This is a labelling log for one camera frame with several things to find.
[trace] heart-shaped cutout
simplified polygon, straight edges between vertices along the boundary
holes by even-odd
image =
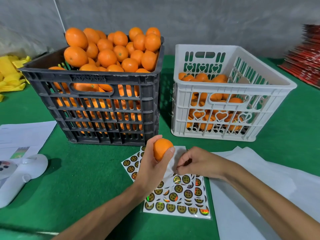
[[[195,110],[192,115],[195,120],[201,120],[206,115],[206,112],[204,110]]]
[[[217,112],[214,116],[216,117],[217,121],[220,122],[224,121],[229,116],[229,113],[225,110],[222,110]]]
[[[218,64],[215,64],[215,65],[212,67],[212,71],[213,71],[214,73],[216,73],[216,72],[218,71],[218,69],[219,69]]]
[[[252,113],[240,113],[238,117],[241,117],[242,120],[238,120],[239,123],[246,123],[248,120],[252,118]]]
[[[186,66],[188,72],[191,72],[191,70],[193,69],[193,65],[191,63],[189,63],[189,65]]]
[[[201,64],[201,66],[199,66],[199,70],[201,72],[203,72],[205,70],[205,68],[206,68],[205,64]]]

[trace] round sticker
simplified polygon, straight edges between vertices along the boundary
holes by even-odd
[[[135,162],[135,161],[138,160],[138,157],[137,157],[137,156],[132,156],[132,157],[130,158],[130,160],[131,160],[132,162]]]
[[[203,200],[201,200],[201,199],[194,199],[197,203],[199,203],[199,204],[202,204],[203,203]]]
[[[171,194],[169,194],[169,199],[171,201],[177,201],[178,200],[178,195],[176,193],[171,193]]]
[[[181,193],[183,191],[183,188],[181,185],[176,185],[174,186],[174,190],[177,192],[177,193]]]
[[[152,210],[154,207],[154,203],[152,203],[152,205],[148,205],[147,202],[144,203],[144,208],[146,208],[146,210],[150,211]]]
[[[162,187],[163,187],[163,184],[164,184],[163,181],[161,181],[161,183],[158,185],[157,188],[159,188],[159,189],[162,188]]]
[[[146,197],[147,202],[152,202],[154,199],[155,199],[154,193],[151,193]]]
[[[128,171],[129,173],[132,173],[132,172],[134,171],[134,166],[129,166],[129,167],[127,168],[127,171]]]
[[[169,211],[170,213],[172,213],[172,212],[175,211],[176,206],[173,205],[173,204],[167,204],[166,208],[167,208],[167,211]]]
[[[124,165],[124,166],[129,166],[129,165],[130,165],[130,161],[129,161],[129,160],[125,160],[125,161],[123,162],[123,165]]]
[[[162,189],[155,189],[154,190],[154,193],[156,194],[156,195],[160,195],[160,194],[162,194]]]
[[[188,207],[188,211],[190,214],[195,215],[198,213],[198,208]]]
[[[191,190],[186,190],[184,193],[184,197],[186,197],[187,199],[191,199],[193,196],[193,193],[191,192]]]
[[[175,176],[174,179],[173,179],[173,182],[175,184],[179,184],[181,182],[181,178],[179,176]]]
[[[191,182],[191,184],[189,184],[189,185],[187,186],[187,188],[188,188],[188,189],[192,189],[193,186],[194,186],[194,184],[193,184],[193,182]]]
[[[134,172],[133,174],[131,174],[132,179],[134,179],[134,180],[135,180],[135,179],[136,179],[136,177],[137,177],[137,174],[138,174],[137,172]]]
[[[182,182],[184,182],[185,184],[190,183],[190,177],[188,175],[183,175]]]
[[[196,196],[201,196],[202,195],[202,190],[200,188],[196,187],[195,190],[194,190],[194,194]]]
[[[162,202],[157,202],[155,204],[155,208],[157,209],[157,211],[161,212],[165,209],[165,205]]]
[[[200,185],[201,185],[201,180],[198,179],[198,178],[196,178],[196,179],[195,179],[195,185],[196,185],[196,186],[200,186]]]
[[[205,209],[199,209],[200,213],[204,216],[208,215],[209,214],[209,209],[208,207],[206,206]]]
[[[187,208],[185,206],[183,206],[183,205],[178,205],[177,206],[177,210],[178,210],[179,213],[183,214],[183,213],[186,212]]]

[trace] green table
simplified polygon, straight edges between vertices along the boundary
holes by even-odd
[[[250,147],[264,159],[320,176],[318,122],[320,91],[278,69],[274,60],[262,59],[298,84],[274,113],[254,142],[175,137],[170,132],[174,56],[166,56],[161,76],[160,128],[174,145],[199,146],[208,151]],[[0,103],[0,125],[53,120],[31,86],[6,93]],[[56,126],[40,153],[50,159],[39,178],[25,185],[14,201],[0,209],[0,238],[50,239],[36,231],[61,232],[97,206],[132,184],[121,161],[138,147],[77,145],[68,142]],[[110,234],[111,239],[219,239],[210,187],[206,181],[212,220],[142,213],[136,207]]]

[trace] white cable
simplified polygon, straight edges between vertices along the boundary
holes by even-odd
[[[61,22],[61,25],[62,25],[63,31],[64,31],[64,32],[66,32],[66,29],[64,28],[63,21],[62,21],[62,18],[61,18],[60,12],[59,12],[59,8],[58,8],[58,5],[57,5],[57,2],[56,2],[56,0],[53,0],[53,2],[54,2],[54,5],[56,6],[56,9],[57,9],[57,12],[58,12],[58,15],[59,15],[59,18],[60,18],[60,22]]]

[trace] paper document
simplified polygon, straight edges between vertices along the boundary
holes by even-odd
[[[265,161],[254,150],[236,147],[215,152],[242,165],[266,185],[320,222],[320,177]],[[210,188],[221,240],[281,240],[262,216],[228,183],[210,179]]]
[[[37,154],[56,124],[56,121],[48,121],[1,125],[0,160],[29,157]]]

